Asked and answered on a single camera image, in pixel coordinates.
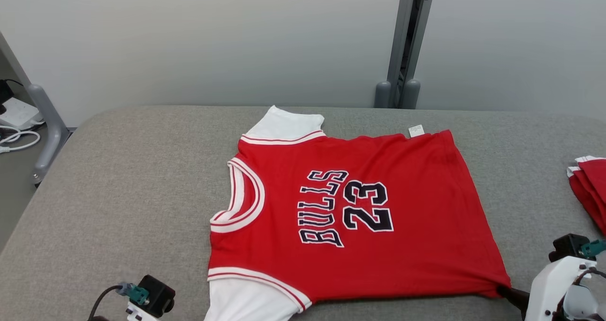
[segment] floor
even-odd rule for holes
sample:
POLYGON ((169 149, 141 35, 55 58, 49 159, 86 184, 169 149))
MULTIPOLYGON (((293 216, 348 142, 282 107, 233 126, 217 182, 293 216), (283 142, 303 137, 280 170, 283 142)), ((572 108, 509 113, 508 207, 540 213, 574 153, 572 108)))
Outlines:
MULTIPOLYGON (((34 146, 21 151, 0 154, 0 252, 4 249, 19 218, 36 192, 30 176, 46 142, 47 129, 43 127, 37 132, 42 138, 34 146)), ((9 146, 27 144, 34 137, 33 135, 23 137, 9 146)))

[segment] white tag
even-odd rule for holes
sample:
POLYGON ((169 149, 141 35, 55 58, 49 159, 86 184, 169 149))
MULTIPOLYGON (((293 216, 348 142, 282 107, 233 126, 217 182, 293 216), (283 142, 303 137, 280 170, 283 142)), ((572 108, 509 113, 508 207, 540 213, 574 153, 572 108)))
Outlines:
POLYGON ((416 125, 414 127, 409 128, 410 137, 417 137, 419 135, 423 135, 425 132, 423 131, 423 125, 416 125))

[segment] gray table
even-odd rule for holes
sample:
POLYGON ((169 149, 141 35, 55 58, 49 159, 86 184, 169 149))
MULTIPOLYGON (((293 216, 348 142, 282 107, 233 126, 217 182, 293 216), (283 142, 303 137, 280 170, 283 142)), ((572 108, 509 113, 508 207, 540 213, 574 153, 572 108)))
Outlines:
MULTIPOLYGON (((202 320, 208 308, 208 220, 229 200, 226 161, 265 107, 154 106, 100 114, 76 131, 0 254, 0 320, 84 320, 102 289, 157 276, 177 291, 163 319, 202 320)), ((530 289, 551 242, 597 238, 566 167, 606 155, 597 120, 508 112, 294 108, 353 138, 451 129, 514 287, 530 289)), ((606 294, 597 293, 603 300, 606 294)), ((100 314, 118 321, 113 294, 100 314)), ((519 320, 506 300, 447 297, 323 303, 296 320, 519 320)))

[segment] coiled white cable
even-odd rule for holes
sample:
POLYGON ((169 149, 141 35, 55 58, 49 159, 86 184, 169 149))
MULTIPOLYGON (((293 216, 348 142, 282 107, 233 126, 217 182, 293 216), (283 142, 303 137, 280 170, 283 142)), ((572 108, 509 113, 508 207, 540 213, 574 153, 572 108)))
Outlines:
POLYGON ((4 129, 11 129, 17 133, 4 138, 4 139, 0 139, 0 153, 7 153, 7 152, 11 152, 11 151, 19 151, 20 149, 25 149, 28 147, 31 147, 35 144, 37 144, 37 142, 40 141, 40 134, 36 133, 36 132, 32 132, 32 131, 20 131, 19 129, 16 129, 15 127, 9 127, 8 125, 0 125, 0 128, 4 128, 4 129), (7 144, 10 142, 15 142, 17 140, 19 140, 19 138, 22 135, 27 135, 27 134, 32 134, 32 135, 36 135, 36 140, 34 140, 33 142, 30 142, 24 146, 18 146, 18 147, 6 147, 6 146, 2 146, 2 144, 7 144))

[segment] white wall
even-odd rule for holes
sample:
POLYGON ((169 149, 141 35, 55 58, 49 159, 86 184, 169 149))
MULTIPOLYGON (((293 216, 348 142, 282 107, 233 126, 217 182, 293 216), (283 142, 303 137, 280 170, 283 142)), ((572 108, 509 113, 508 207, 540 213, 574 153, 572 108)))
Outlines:
POLYGON ((606 119, 606 0, 433 0, 420 109, 606 119))
POLYGON ((0 0, 67 126, 143 104, 372 106, 399 0, 0 0))

